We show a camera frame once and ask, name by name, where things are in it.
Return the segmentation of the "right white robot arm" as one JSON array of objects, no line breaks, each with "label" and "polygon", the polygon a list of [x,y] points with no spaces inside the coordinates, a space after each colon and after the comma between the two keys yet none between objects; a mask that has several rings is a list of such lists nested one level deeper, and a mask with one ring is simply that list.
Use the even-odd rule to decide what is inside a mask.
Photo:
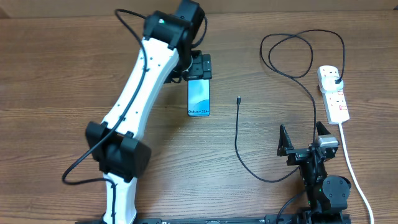
[{"label": "right white robot arm", "polygon": [[287,157],[288,166],[298,166],[309,207],[302,208],[294,223],[348,223],[342,211],[348,207],[351,182],[342,176],[328,175],[324,162],[335,157],[340,145],[321,122],[316,123],[318,136],[306,149],[295,149],[284,125],[280,126],[278,156]]}]

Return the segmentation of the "Galaxy S24 smartphone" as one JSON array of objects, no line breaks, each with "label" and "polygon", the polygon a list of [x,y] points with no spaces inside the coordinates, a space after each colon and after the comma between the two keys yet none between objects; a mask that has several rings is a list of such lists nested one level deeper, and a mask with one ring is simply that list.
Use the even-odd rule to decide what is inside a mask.
[{"label": "Galaxy S24 smartphone", "polygon": [[188,81],[187,113],[189,116],[210,115],[210,81]]}]

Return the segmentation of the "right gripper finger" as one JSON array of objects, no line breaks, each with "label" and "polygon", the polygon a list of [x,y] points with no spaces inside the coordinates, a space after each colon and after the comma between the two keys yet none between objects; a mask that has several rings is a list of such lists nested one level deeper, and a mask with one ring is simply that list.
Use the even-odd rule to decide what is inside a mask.
[{"label": "right gripper finger", "polygon": [[287,134],[287,130],[283,124],[279,128],[279,145],[277,148],[278,156],[287,156],[292,150],[294,150],[293,144]]},{"label": "right gripper finger", "polygon": [[331,134],[321,121],[316,122],[316,129],[317,129],[318,136],[325,136],[325,135]]}]

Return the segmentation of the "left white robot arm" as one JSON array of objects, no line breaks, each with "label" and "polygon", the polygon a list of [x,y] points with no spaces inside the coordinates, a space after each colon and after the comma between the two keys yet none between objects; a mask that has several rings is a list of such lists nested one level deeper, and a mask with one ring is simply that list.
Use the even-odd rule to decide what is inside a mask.
[{"label": "left white robot arm", "polygon": [[136,64],[127,83],[102,122],[85,131],[87,152],[98,162],[106,183],[106,211],[98,223],[133,223],[137,180],[151,157],[141,139],[150,111],[165,83],[208,81],[211,57],[197,50],[194,39],[207,24],[195,1],[182,1],[173,14],[155,11],[146,16]]}]

